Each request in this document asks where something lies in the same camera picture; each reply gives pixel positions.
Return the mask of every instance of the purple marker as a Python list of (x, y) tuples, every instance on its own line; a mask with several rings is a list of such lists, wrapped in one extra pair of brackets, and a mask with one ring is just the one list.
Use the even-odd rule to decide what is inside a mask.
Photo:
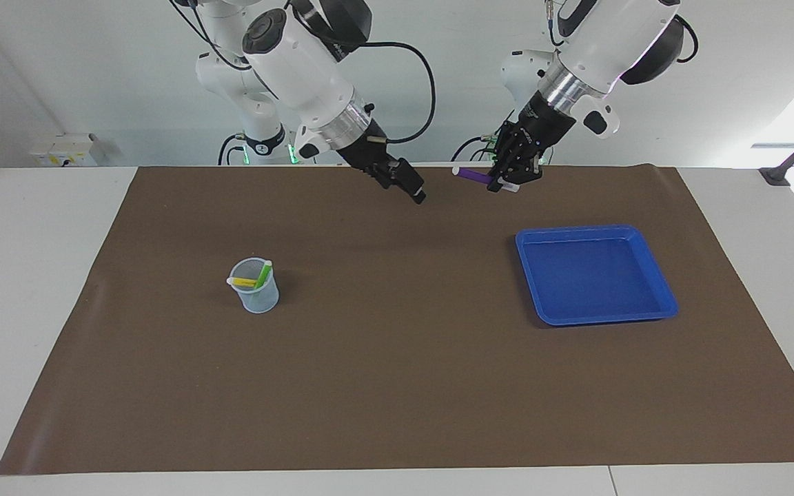
[[(476, 172), (475, 170), (471, 169), (461, 169), (459, 166), (453, 167), (453, 176), (470, 179), (471, 181), (476, 181), (477, 183), (483, 183), (483, 185), (489, 185), (492, 180), (491, 176), (483, 174), (482, 172)], [(501, 189), (511, 192), (512, 194), (520, 191), (520, 186), (514, 185), (514, 183), (508, 183), (501, 178), (498, 178), (498, 182), (501, 183)]]

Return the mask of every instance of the green marker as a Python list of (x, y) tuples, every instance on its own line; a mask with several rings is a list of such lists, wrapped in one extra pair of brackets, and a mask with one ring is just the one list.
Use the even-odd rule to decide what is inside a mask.
[(259, 277), (256, 277), (256, 286), (253, 286), (253, 289), (262, 288), (265, 285), (265, 281), (268, 280), (268, 274), (272, 272), (272, 261), (266, 260), (265, 264), (262, 266), (262, 271), (259, 272)]

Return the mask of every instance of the yellow marker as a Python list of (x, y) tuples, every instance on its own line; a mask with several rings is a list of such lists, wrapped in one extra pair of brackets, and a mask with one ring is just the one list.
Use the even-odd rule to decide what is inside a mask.
[(244, 279), (243, 277), (230, 277), (226, 282), (232, 286), (240, 286), (242, 288), (252, 288), (256, 286), (255, 279)]

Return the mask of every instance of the brown table surface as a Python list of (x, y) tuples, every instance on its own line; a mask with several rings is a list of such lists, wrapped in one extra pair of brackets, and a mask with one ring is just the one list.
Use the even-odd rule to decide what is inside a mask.
[[(794, 373), (674, 169), (141, 169), (0, 474), (794, 462)], [(513, 237), (626, 223), (670, 320), (554, 329)], [(271, 258), (281, 302), (224, 283)]]

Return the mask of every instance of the black pole base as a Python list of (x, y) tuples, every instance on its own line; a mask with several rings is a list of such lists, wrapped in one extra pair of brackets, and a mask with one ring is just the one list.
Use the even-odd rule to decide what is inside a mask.
[(762, 173), (762, 178), (765, 178), (765, 181), (768, 181), (769, 185), (772, 186), (791, 186), (788, 181), (783, 179), (774, 179), (771, 178), (771, 172), (774, 172), (772, 167), (764, 167), (764, 169), (759, 169), (759, 172)]

